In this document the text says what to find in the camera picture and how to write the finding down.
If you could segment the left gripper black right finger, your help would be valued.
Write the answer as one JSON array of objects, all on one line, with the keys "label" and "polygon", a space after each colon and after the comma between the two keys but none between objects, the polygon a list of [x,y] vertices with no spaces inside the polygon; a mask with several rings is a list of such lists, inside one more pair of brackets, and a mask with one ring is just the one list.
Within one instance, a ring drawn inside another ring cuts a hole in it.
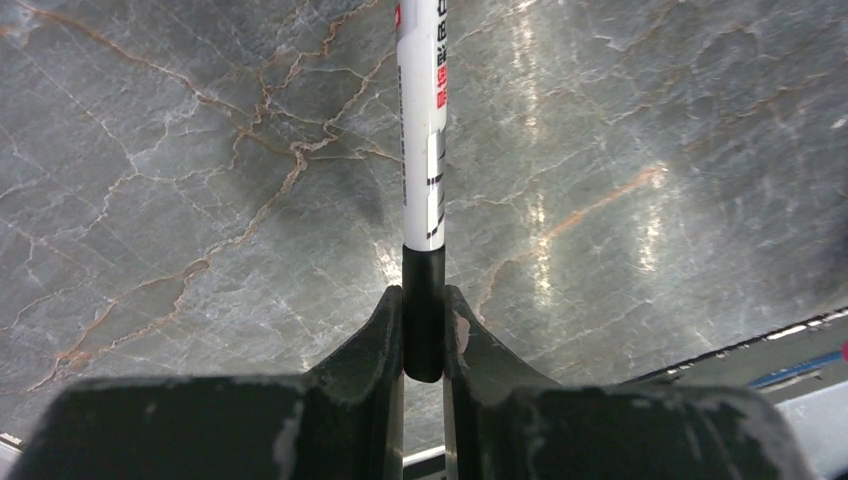
[{"label": "left gripper black right finger", "polygon": [[782,415],[745,388],[564,386],[445,290],[451,479],[810,479]]}]

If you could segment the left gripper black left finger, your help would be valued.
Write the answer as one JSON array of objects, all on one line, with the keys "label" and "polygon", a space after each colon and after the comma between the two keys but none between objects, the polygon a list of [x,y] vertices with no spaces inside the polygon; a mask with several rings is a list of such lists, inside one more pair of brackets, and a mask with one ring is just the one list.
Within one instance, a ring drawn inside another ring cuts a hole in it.
[{"label": "left gripper black left finger", "polygon": [[65,389],[13,479],[398,479],[402,293],[301,374],[95,378]]}]

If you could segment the black marker cap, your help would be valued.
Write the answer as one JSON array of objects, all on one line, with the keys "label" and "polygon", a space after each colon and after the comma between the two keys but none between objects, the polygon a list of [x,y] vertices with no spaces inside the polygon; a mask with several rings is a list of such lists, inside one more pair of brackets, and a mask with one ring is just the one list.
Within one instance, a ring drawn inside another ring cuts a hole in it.
[{"label": "black marker cap", "polygon": [[408,377],[435,383],[443,375],[445,248],[402,252],[403,368]]}]

